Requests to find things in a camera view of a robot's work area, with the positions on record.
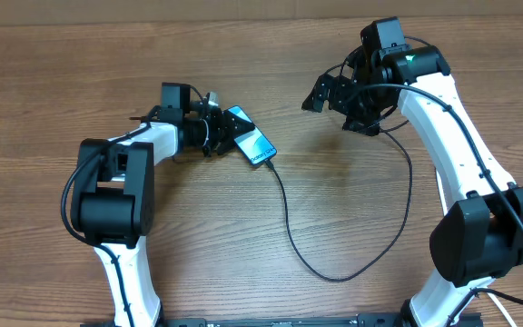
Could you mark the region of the blue Galaxy smartphone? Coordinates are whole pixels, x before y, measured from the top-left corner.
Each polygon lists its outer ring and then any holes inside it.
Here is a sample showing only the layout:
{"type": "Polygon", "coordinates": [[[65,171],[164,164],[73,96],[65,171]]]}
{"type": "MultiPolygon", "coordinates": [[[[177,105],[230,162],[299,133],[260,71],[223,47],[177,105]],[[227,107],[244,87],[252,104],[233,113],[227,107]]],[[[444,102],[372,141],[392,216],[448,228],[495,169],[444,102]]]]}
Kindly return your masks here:
{"type": "MultiPolygon", "coordinates": [[[[241,109],[241,107],[235,105],[229,109],[241,109]]],[[[257,126],[252,132],[234,139],[235,147],[242,152],[244,157],[254,167],[260,166],[277,154],[277,149],[257,126]]]]}

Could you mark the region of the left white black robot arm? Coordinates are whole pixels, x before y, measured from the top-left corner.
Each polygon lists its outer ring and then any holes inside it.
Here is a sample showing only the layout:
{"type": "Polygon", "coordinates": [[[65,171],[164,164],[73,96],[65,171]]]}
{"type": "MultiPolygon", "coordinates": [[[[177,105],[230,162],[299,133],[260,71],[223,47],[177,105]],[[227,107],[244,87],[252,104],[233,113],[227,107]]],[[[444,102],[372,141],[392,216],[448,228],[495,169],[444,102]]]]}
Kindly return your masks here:
{"type": "Polygon", "coordinates": [[[64,187],[65,229],[94,248],[114,304],[112,326],[164,326],[153,287],[147,236],[155,216],[156,166],[187,147],[225,154],[254,130],[248,118],[218,105],[214,92],[191,98],[190,84],[163,83],[161,102],[138,128],[109,139],[81,142],[77,166],[64,187]]]}

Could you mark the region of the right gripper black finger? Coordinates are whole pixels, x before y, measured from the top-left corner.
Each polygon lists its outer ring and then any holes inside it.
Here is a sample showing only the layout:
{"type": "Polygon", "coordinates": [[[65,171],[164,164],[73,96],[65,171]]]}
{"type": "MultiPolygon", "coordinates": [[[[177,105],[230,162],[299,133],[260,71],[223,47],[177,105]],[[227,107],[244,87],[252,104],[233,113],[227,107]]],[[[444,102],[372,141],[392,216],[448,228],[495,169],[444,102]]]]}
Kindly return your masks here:
{"type": "Polygon", "coordinates": [[[363,124],[357,120],[346,118],[342,129],[344,131],[351,131],[359,134],[364,134],[366,136],[377,136],[380,133],[379,124],[363,124]]]}
{"type": "Polygon", "coordinates": [[[330,92],[334,90],[337,77],[322,74],[318,77],[315,85],[306,99],[301,104],[303,111],[321,113],[324,103],[329,99],[330,92]]]}

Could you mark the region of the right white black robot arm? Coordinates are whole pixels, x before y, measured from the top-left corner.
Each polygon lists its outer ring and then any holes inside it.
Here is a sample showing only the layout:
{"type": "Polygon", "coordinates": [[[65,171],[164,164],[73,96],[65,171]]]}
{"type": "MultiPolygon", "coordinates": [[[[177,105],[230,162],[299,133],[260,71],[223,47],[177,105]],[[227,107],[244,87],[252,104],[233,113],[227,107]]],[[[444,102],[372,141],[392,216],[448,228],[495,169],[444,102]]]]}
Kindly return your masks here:
{"type": "Polygon", "coordinates": [[[399,111],[434,164],[443,218],[429,238],[433,271],[396,313],[362,313],[361,326],[479,326],[479,294],[523,264],[523,186],[498,163],[434,46],[406,36],[395,17],[366,26],[361,44],[320,75],[302,108],[341,113],[348,131],[375,136],[399,111]]]}

